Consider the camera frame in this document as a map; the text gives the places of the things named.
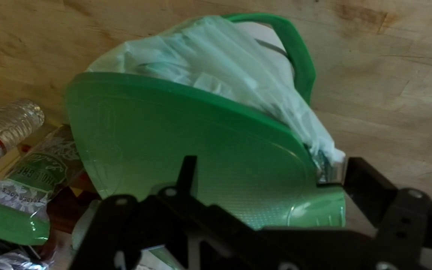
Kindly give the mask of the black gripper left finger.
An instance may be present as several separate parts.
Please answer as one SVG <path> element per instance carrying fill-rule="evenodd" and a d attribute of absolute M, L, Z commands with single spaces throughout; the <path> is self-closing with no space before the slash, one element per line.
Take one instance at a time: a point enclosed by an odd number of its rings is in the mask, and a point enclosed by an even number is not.
<path fill-rule="evenodd" d="M 136 270 L 143 252 L 163 246 L 187 270 L 256 270 L 230 233 L 248 227 L 191 192 L 199 158 L 187 156 L 178 182 L 140 201 L 113 195 L 103 201 L 71 270 Z"/>

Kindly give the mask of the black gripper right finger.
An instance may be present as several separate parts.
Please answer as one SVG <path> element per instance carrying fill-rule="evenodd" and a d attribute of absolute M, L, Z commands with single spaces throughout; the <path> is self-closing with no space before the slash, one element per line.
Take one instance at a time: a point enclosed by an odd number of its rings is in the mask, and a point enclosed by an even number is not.
<path fill-rule="evenodd" d="M 397 188 L 364 158 L 349 161 L 344 189 L 377 228 L 368 264 L 374 270 L 427 270 L 422 251 L 432 249 L 432 198 Z"/>

